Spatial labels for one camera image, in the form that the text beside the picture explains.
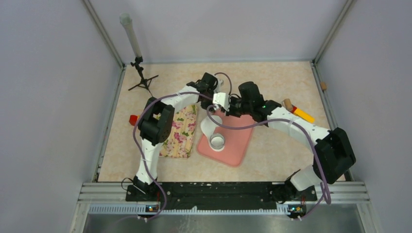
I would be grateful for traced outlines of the wooden rolling pin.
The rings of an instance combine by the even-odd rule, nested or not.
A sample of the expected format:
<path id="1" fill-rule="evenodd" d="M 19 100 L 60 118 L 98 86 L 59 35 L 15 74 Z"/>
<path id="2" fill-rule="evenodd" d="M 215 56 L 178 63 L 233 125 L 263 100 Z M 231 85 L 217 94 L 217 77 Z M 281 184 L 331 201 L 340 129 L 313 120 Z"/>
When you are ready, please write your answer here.
<path id="1" fill-rule="evenodd" d="M 282 101 L 282 105 L 288 110 L 289 112 L 293 111 L 293 104 L 290 99 L 284 99 Z"/>

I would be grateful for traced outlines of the pink silicone mat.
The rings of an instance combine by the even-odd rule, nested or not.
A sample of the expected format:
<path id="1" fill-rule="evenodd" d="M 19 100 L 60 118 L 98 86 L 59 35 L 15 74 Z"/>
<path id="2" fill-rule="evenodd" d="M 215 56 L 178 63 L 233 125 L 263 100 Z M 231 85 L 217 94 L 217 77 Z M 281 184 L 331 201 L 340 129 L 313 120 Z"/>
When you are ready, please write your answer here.
<path id="1" fill-rule="evenodd" d="M 232 130 L 219 126 L 216 132 L 224 137 L 224 142 L 207 142 L 202 133 L 197 145 L 198 153 L 227 166 L 238 167 L 246 155 L 253 129 Z"/>

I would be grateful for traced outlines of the white dough ball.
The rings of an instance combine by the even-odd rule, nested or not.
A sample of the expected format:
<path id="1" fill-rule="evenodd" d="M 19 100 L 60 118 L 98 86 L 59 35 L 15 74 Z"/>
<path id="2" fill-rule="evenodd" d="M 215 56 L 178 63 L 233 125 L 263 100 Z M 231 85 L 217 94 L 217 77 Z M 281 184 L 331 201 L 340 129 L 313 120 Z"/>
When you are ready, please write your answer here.
<path id="1" fill-rule="evenodd" d="M 219 127 L 219 125 L 217 125 L 215 122 L 218 122 L 220 124 L 222 124 L 222 119 L 217 116 L 217 115 L 213 115 L 211 117 L 206 117 L 202 120 L 200 127 L 201 127 L 201 131 L 204 134 L 204 136 L 206 137 L 207 142 L 224 142 L 224 137 L 220 134 L 216 132 L 216 129 Z"/>

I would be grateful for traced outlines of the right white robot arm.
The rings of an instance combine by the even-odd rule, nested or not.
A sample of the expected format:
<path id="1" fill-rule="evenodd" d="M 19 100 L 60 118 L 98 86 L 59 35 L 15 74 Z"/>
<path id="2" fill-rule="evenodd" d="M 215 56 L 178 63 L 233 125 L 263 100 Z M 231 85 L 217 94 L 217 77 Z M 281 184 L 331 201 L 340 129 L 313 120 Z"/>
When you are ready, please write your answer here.
<path id="1" fill-rule="evenodd" d="M 229 97 L 223 108 L 229 116 L 249 115 L 256 123 L 282 131 L 313 152 L 313 164 L 292 174 L 285 182 L 285 194 L 298 200 L 310 186 L 335 183 L 356 162 L 345 130 L 316 126 L 294 115 L 273 100 L 265 100 L 254 82 L 239 86 L 240 96 Z"/>

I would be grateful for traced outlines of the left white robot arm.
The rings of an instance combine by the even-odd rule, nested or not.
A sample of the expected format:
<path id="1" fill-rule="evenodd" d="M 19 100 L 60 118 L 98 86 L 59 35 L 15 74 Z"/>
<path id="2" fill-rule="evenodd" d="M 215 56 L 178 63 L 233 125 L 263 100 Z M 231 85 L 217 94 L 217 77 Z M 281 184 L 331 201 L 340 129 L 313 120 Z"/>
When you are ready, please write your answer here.
<path id="1" fill-rule="evenodd" d="M 200 80 L 186 84 L 174 94 L 148 99 L 133 129 L 133 139 L 141 154 L 133 187 L 143 200 L 148 201 L 155 196 L 159 154 L 172 132 L 175 112 L 198 102 L 211 104 L 213 94 L 220 86 L 216 76 L 205 73 Z"/>

